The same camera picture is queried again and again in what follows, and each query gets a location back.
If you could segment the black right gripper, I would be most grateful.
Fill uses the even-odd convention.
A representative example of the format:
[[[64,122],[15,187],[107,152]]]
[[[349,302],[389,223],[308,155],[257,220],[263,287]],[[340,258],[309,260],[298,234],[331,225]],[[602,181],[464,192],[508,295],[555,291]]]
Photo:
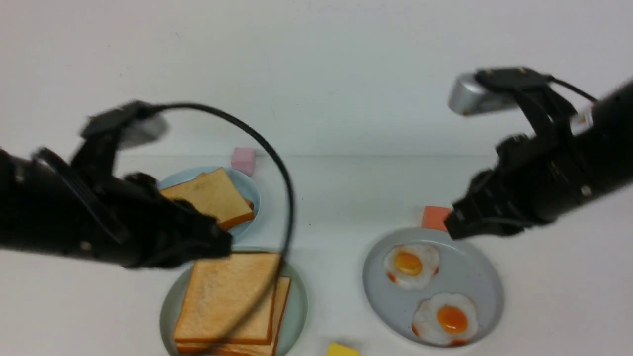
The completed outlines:
[[[452,205],[453,240],[511,237],[569,212],[569,135],[514,135],[497,145],[497,164],[476,174]]]

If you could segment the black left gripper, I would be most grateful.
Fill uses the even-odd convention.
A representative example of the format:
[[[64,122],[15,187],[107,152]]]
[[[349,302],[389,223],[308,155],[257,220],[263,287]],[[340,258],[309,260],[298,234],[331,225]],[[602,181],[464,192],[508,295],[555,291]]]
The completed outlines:
[[[233,236],[187,200],[166,198],[156,180],[136,173],[90,175],[105,210],[93,217],[89,259],[129,269],[173,269],[230,255]]]

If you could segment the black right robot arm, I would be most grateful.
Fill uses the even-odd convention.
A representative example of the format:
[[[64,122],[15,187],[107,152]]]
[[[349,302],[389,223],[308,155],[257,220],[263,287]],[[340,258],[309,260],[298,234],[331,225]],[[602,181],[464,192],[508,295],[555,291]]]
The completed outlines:
[[[534,130],[502,140],[497,164],[453,203],[454,240],[515,236],[632,183],[631,83],[596,99],[550,74],[489,68],[459,75],[448,106],[464,117],[518,108]]]

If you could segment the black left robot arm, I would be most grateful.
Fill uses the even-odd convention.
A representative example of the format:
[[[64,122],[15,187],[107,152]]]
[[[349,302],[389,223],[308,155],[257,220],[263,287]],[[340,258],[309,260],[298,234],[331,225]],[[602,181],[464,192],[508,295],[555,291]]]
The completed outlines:
[[[169,200],[137,172],[109,177],[97,193],[126,228],[115,241],[44,164],[1,152],[1,248],[128,269],[173,269],[231,254],[233,237],[185,200]]]

